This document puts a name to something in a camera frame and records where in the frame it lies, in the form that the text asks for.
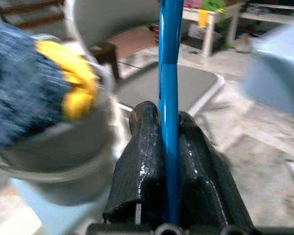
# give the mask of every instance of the gray plastic bucket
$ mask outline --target gray plastic bucket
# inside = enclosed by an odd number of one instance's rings
[[[110,186],[117,158],[109,126],[112,83],[104,78],[98,101],[81,120],[60,123],[1,153],[0,171],[27,181],[47,200],[74,205]]]

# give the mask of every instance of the table leg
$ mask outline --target table leg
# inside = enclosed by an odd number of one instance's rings
[[[231,19],[229,31],[228,31],[228,34],[226,36],[226,43],[228,45],[234,46],[236,28],[237,28],[237,24],[238,24],[238,21],[239,21],[239,17],[240,17],[240,8],[235,10],[235,13],[234,13],[234,15],[233,15],[233,17]]]
[[[212,52],[212,43],[214,40],[216,18],[214,15],[209,15],[208,28],[203,45],[203,57],[208,58]]]

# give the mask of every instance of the blue pole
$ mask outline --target blue pole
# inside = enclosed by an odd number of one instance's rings
[[[178,225],[177,59],[183,0],[161,0],[159,24],[159,107],[168,190],[168,220]]]

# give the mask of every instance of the white table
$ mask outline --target white table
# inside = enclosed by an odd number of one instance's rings
[[[203,45],[203,57],[208,58],[212,52],[213,35],[215,31],[215,24],[223,19],[232,18],[228,34],[226,36],[226,43],[234,44],[236,27],[240,17],[240,9],[242,3],[237,3],[226,8],[225,16],[219,12],[209,12],[207,33]],[[198,22],[198,9],[184,8],[183,19]]]

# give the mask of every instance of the blue metal tube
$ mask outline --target blue metal tube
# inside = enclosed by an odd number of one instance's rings
[[[165,149],[168,221],[178,225],[177,59],[183,0],[161,0],[159,24],[159,107]]]

